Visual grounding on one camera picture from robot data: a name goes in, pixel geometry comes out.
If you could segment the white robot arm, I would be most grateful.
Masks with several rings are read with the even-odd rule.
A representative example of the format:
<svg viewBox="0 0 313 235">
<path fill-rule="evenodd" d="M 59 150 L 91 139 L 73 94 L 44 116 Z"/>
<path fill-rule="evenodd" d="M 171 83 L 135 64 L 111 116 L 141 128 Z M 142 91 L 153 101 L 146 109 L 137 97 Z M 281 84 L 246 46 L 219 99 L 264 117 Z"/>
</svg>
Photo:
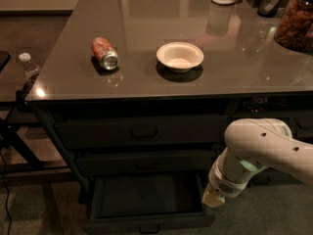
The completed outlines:
<svg viewBox="0 0 313 235">
<path fill-rule="evenodd" d="M 213 163 L 202 202 L 210 208 L 239 196 L 257 173 L 271 167 L 313 184 L 313 145 L 292 137 L 275 118 L 242 118 L 224 133 L 226 147 Z"/>
</svg>

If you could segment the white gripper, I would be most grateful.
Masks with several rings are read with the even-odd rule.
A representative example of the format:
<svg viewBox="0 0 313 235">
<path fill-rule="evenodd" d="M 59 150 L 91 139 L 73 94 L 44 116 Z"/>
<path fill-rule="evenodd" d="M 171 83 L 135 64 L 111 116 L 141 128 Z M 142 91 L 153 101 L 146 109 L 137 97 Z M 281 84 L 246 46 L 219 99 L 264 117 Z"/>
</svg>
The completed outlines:
<svg viewBox="0 0 313 235">
<path fill-rule="evenodd" d="M 246 169 L 220 169 L 215 166 L 209 172 L 209 184 L 203 191 L 201 201 L 210 208 L 220 207 L 225 204 L 224 197 L 239 196 L 250 178 L 251 172 Z"/>
</svg>

